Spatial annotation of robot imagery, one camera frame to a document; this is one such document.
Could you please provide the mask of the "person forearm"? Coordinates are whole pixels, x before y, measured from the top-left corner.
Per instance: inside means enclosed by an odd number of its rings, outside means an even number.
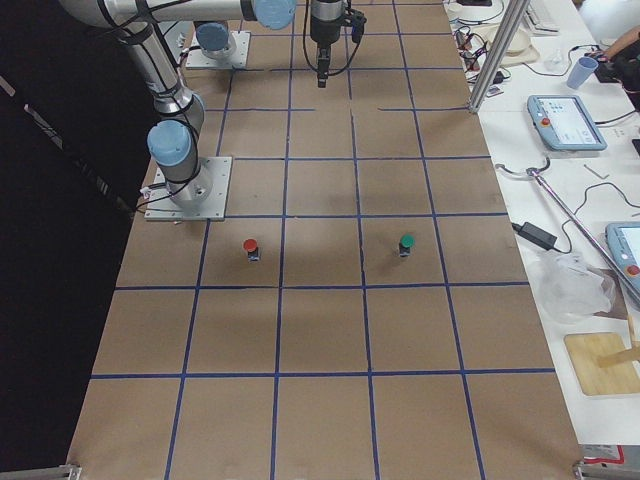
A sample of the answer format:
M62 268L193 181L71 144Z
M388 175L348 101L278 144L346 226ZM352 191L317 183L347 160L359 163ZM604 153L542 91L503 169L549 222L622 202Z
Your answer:
M607 61L612 60L617 54L623 51L625 48L634 44L639 40L640 27L636 26L615 40L606 50L603 51L603 55Z

